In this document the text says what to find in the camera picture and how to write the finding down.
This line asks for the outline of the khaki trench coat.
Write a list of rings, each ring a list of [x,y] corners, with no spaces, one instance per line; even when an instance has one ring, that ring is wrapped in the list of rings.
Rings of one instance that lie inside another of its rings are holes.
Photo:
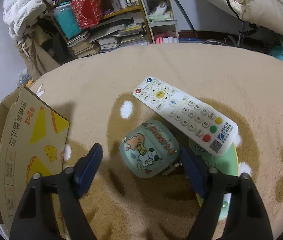
[[[60,64],[42,47],[45,42],[52,41],[51,36],[38,24],[32,33],[26,34],[16,46],[23,58],[28,73],[33,80],[38,80],[42,75],[58,68]]]

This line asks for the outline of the stack of books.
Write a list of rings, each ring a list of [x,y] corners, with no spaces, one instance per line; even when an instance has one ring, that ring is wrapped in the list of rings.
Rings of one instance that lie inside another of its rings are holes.
[[[130,15],[115,17],[78,34],[67,42],[75,58],[107,53],[118,48],[148,45],[145,24]]]

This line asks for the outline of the white puffy jacket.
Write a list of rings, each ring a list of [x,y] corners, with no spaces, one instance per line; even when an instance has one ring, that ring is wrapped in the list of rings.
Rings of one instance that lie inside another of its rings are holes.
[[[20,41],[37,18],[46,11],[43,0],[3,0],[3,21],[9,26],[9,35]]]

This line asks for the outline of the red patterned bag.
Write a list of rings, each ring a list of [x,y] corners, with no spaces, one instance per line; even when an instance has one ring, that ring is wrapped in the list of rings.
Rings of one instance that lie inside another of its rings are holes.
[[[71,0],[70,4],[81,29],[96,26],[103,18],[101,0]]]

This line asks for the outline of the teal plastic toy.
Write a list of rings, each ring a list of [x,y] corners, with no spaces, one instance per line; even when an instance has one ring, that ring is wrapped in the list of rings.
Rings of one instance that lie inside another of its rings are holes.
[[[273,47],[268,55],[283,61],[283,42],[281,42],[280,46]]]

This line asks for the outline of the wooden bookshelf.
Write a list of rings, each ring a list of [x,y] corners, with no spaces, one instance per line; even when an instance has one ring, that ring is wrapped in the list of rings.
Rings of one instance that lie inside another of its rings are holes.
[[[70,4],[72,4],[73,0],[58,0],[58,2],[56,2],[54,5],[51,6],[48,13],[52,15],[53,10],[59,7],[63,2],[70,2]],[[117,11],[113,10],[112,12],[108,14],[104,14],[102,11],[102,7],[103,7],[102,0],[91,0],[89,1],[88,5],[89,5],[88,11],[87,11],[88,14],[82,14],[82,11],[81,10],[79,11],[81,15],[80,15],[80,21],[78,22],[78,25],[83,23],[83,26],[81,27],[81,29],[85,30],[85,29],[92,28],[92,27],[99,27],[101,25],[100,22],[107,20],[109,18],[113,19],[117,15],[126,14],[128,12],[140,11],[142,14],[142,19],[143,19],[142,26],[145,27],[146,37],[148,38],[148,41],[152,43],[151,36],[150,36],[150,29],[149,29],[149,26],[146,20],[145,10],[143,9],[141,5],[141,0],[138,0],[138,4],[136,5],[133,5],[131,7],[126,7],[126,8],[121,8],[120,10],[117,10]],[[54,24],[56,25],[56,28],[61,33],[65,42],[66,43],[69,42],[69,39],[66,38],[64,31],[61,30],[60,24],[56,22],[53,15],[51,17],[52,17]]]

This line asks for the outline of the green white striped remote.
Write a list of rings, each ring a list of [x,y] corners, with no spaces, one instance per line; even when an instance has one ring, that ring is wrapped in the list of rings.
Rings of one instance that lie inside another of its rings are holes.
[[[231,176],[239,175],[239,162],[235,148],[235,144],[232,143],[227,152],[221,157],[215,157],[210,153],[206,152],[196,142],[189,139],[189,146],[195,155],[200,155],[209,167],[215,167],[223,174]],[[225,193],[223,196],[222,207],[218,220],[222,221],[227,218],[231,201],[231,194]]]

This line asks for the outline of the white metal cart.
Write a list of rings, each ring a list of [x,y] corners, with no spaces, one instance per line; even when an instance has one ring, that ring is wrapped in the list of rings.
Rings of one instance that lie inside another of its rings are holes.
[[[172,0],[141,0],[154,44],[178,43],[177,20]]]

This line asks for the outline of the white TV remote control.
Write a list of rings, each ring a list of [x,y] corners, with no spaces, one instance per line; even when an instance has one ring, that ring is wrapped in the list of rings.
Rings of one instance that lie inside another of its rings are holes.
[[[215,157],[223,156],[238,135],[238,125],[210,105],[155,77],[133,95]]]

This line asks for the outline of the teal storage bag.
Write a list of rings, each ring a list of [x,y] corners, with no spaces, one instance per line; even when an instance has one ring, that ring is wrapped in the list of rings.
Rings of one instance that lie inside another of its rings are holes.
[[[55,21],[60,26],[67,39],[78,35],[82,29],[73,13],[70,2],[63,2],[51,11]]]

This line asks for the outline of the cardboard box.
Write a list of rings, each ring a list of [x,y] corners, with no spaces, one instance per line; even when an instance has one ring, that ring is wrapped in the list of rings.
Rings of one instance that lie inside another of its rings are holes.
[[[10,234],[35,173],[59,174],[70,122],[22,86],[0,103],[0,224]]]

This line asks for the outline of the green cartoon earbuds case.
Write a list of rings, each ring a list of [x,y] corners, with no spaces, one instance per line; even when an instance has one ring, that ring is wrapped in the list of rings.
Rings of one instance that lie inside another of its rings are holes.
[[[122,139],[120,153],[135,176],[148,179],[172,166],[179,144],[166,126],[151,119]]]

